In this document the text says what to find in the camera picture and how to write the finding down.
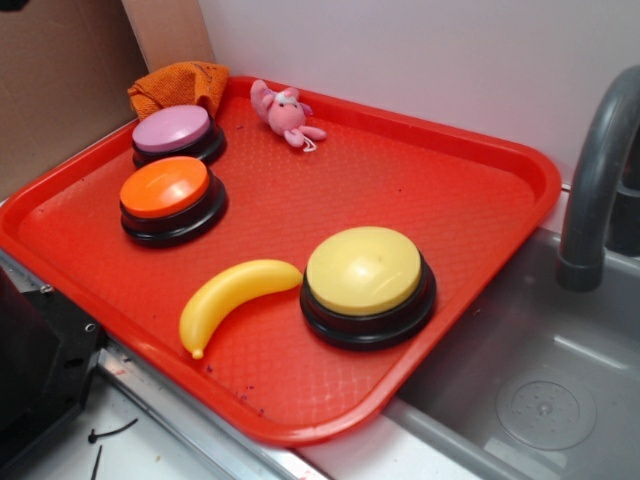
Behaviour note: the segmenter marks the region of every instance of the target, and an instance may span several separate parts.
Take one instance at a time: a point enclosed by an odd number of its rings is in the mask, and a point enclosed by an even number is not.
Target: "sink basin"
[[[484,478],[635,479],[640,266],[607,253],[601,287],[568,292],[558,243],[535,232],[387,415]]]

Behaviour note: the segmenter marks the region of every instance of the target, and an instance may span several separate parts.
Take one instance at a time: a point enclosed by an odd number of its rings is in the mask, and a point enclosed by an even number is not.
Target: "toy banana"
[[[193,358],[200,359],[213,332],[236,307],[301,283],[302,273],[281,260],[252,260],[228,268],[187,302],[180,316],[180,340]]]

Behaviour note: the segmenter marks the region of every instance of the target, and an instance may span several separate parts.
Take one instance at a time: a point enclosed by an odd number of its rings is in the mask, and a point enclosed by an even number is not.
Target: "cardboard box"
[[[0,199],[135,118],[148,73],[120,0],[0,12]]]
[[[176,62],[216,63],[198,0],[122,0],[149,71]]]

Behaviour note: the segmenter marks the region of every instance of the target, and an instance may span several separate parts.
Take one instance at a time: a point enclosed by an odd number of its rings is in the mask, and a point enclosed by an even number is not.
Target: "plastic tray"
[[[211,168],[230,204],[202,237],[167,249],[126,237],[118,195],[134,172],[132,123],[7,201],[0,246],[234,426],[299,446],[380,412],[554,205],[560,177],[530,148],[309,92],[308,123],[328,138],[303,153],[257,118],[252,80],[232,78],[218,112],[228,147]],[[360,225],[404,233],[436,275],[436,313],[412,340],[330,347],[292,290],[232,312],[204,359],[183,349],[180,312],[212,276],[256,258],[304,269],[326,237]]]

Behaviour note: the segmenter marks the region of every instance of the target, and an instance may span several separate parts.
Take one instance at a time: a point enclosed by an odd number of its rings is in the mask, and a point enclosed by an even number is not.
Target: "orange cloth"
[[[174,105],[199,105],[215,117],[228,79],[224,65],[179,62],[138,79],[127,92],[140,120]]]

